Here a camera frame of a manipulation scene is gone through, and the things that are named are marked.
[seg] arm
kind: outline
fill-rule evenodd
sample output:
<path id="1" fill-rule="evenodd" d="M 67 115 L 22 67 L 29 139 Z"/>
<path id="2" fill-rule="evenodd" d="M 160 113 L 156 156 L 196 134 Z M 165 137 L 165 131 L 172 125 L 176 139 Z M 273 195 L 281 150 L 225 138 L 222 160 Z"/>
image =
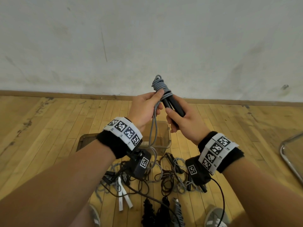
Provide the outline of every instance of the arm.
<path id="1" fill-rule="evenodd" d="M 166 108 L 172 132 L 177 131 L 172 124 L 173 119 L 184 136 L 198 145 L 210 130 L 185 100 L 174 97 L 186 115 L 182 118 Z M 303 198 L 263 173 L 247 159 L 234 161 L 223 171 L 223 175 L 255 226 L 302 226 Z"/>
<path id="2" fill-rule="evenodd" d="M 134 97 L 128 118 L 142 132 L 163 90 Z M 121 150 L 120 156 L 126 155 Z M 36 175 L 0 201 L 0 226 L 69 226 L 116 159 L 98 140 Z"/>

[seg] wooden baseboard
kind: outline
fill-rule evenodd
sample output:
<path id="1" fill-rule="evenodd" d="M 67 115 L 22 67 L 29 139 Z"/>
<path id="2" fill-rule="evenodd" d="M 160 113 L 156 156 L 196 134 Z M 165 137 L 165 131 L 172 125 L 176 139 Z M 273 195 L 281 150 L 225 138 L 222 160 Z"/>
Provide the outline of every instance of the wooden baseboard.
<path id="1" fill-rule="evenodd" d="M 132 96 L 97 95 L 97 94 L 73 94 L 54 92 L 29 92 L 29 91 L 7 91 L 0 90 L 0 96 L 32 96 L 32 97 L 54 97 L 75 99 L 116 99 L 132 100 Z M 281 101 L 253 101 L 253 100 L 231 100 L 231 99 L 185 99 L 188 103 L 210 103 L 210 104 L 237 104 L 237 105 L 264 105 L 264 106 L 292 106 L 303 107 L 302 102 Z"/>

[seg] fingernail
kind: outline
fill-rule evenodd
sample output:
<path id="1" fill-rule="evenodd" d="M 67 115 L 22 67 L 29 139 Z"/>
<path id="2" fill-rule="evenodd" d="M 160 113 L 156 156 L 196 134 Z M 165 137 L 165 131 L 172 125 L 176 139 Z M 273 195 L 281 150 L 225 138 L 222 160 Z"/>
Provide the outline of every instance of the fingernail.
<path id="1" fill-rule="evenodd" d="M 165 108 L 165 111 L 166 111 L 166 113 L 171 113 L 171 112 L 172 112 L 172 109 L 169 108 L 169 107 L 167 107 L 167 108 Z"/>

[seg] storage box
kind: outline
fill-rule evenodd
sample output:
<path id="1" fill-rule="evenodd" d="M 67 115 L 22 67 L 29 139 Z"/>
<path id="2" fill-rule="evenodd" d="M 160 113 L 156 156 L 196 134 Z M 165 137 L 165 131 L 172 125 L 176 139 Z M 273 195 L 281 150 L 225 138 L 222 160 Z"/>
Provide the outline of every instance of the storage box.
<path id="1" fill-rule="evenodd" d="M 149 134 L 151 130 L 152 122 L 148 122 L 145 126 L 144 131 L 142 132 L 143 138 L 142 138 L 142 144 L 140 145 L 140 148 L 147 149 L 149 147 Z M 157 140 L 154 143 L 153 147 L 157 151 L 158 156 L 163 156 L 165 154 L 165 151 L 167 148 L 169 148 L 172 144 L 172 138 L 170 134 L 170 128 L 169 124 L 165 121 L 157 121 Z M 151 142 L 154 141 L 156 134 L 156 127 L 154 125 L 153 131 L 151 134 Z M 82 135 L 79 139 L 77 151 L 85 147 L 90 142 L 94 141 L 96 139 L 97 133 L 95 134 L 85 134 Z"/>

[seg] hardwood floor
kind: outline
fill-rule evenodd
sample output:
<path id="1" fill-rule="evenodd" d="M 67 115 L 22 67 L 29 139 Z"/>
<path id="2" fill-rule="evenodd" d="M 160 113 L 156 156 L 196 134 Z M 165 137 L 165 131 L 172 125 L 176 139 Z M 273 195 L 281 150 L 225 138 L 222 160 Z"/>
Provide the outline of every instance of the hardwood floor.
<path id="1" fill-rule="evenodd" d="M 257 167 L 303 195 L 303 187 L 278 154 L 282 140 L 303 130 L 303 107 L 191 105 L 211 130 L 237 142 Z M 127 116 L 130 107 L 131 101 L 121 100 L 0 96 L 0 199 L 37 173 L 75 153 L 83 134 L 100 132 L 116 116 Z M 162 110 L 157 119 L 165 118 Z M 302 156 L 302 145 L 300 141 L 291 146 L 295 156 Z M 180 132 L 172 134 L 172 145 L 167 151 L 184 159 L 198 155 L 197 147 Z M 299 157 L 294 160 L 301 163 Z M 163 168 L 169 167 L 166 159 L 162 164 Z M 157 173 L 159 169 L 155 167 L 152 174 Z M 222 174 L 216 173 L 214 179 L 223 189 L 226 212 L 234 219 L 243 207 Z M 149 195 L 161 200 L 160 184 L 149 185 Z M 138 181 L 131 182 L 131 186 L 136 188 Z M 179 199 L 186 226 L 203 226 L 211 205 L 223 206 L 218 186 L 211 181 L 207 187 L 205 194 L 195 191 L 169 196 L 170 200 Z M 141 226 L 145 198 L 130 195 L 134 207 L 128 209 L 124 202 L 124 210 L 119 212 L 118 199 L 103 192 L 100 196 L 103 203 L 95 194 L 90 202 L 100 213 L 102 226 Z M 155 210 L 160 207 L 152 204 Z"/>

